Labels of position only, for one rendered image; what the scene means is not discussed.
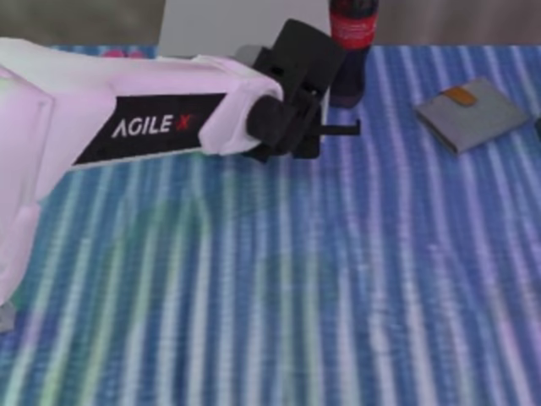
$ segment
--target cola bottle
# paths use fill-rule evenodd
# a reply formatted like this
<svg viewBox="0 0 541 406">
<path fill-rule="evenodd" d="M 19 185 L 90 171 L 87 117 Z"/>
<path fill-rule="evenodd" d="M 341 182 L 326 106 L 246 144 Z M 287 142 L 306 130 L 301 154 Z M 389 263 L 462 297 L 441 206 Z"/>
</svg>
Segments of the cola bottle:
<svg viewBox="0 0 541 406">
<path fill-rule="evenodd" d="M 331 34 L 347 50 L 331 86 L 330 105 L 351 108 L 364 94 L 365 65 L 378 16 L 379 0 L 331 0 Z"/>
</svg>

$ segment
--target blue striped fabric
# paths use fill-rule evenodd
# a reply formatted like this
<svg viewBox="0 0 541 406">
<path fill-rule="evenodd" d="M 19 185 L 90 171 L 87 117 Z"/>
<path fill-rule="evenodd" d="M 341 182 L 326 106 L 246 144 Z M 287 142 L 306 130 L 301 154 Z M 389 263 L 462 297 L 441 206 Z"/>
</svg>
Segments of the blue striped fabric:
<svg viewBox="0 0 541 406">
<path fill-rule="evenodd" d="M 363 105 L 330 117 L 363 137 L 317 162 L 70 173 L 0 404 L 541 405 L 539 139 L 457 160 L 412 109 L 485 75 L 536 115 L 540 67 L 541 47 L 375 47 Z"/>
</svg>

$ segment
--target background wall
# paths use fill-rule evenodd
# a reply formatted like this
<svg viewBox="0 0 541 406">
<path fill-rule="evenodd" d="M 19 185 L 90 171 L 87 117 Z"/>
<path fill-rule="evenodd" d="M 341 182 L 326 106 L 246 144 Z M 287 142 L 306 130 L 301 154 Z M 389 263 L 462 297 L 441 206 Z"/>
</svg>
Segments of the background wall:
<svg viewBox="0 0 541 406">
<path fill-rule="evenodd" d="M 541 0 L 380 1 L 381 44 L 541 44 Z M 0 0 L 0 36 L 156 44 L 163 6 L 164 0 Z"/>
</svg>

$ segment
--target table surface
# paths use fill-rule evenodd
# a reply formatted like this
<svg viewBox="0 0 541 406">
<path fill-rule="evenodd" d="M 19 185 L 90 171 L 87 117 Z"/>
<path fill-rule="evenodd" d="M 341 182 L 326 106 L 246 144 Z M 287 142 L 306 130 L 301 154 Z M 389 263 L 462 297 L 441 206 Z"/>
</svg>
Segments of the table surface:
<svg viewBox="0 0 541 406">
<path fill-rule="evenodd" d="M 412 105 L 484 75 L 535 116 L 541 47 L 375 47 L 367 75 L 330 111 L 363 136 L 317 162 L 66 176 L 0 404 L 540 405 L 541 143 L 527 125 L 456 159 Z"/>
</svg>

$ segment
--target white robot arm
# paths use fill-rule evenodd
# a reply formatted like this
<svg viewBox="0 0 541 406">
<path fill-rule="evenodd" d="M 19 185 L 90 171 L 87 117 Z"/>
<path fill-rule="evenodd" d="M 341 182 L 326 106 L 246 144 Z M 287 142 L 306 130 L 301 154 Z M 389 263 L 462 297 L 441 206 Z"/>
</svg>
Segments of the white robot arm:
<svg viewBox="0 0 541 406">
<path fill-rule="evenodd" d="M 0 309 L 25 274 L 40 201 L 71 168 L 194 150 L 317 157 L 323 133 L 359 131 L 321 125 L 343 58 L 296 20 L 253 67 L 207 56 L 96 58 L 0 39 Z"/>
</svg>

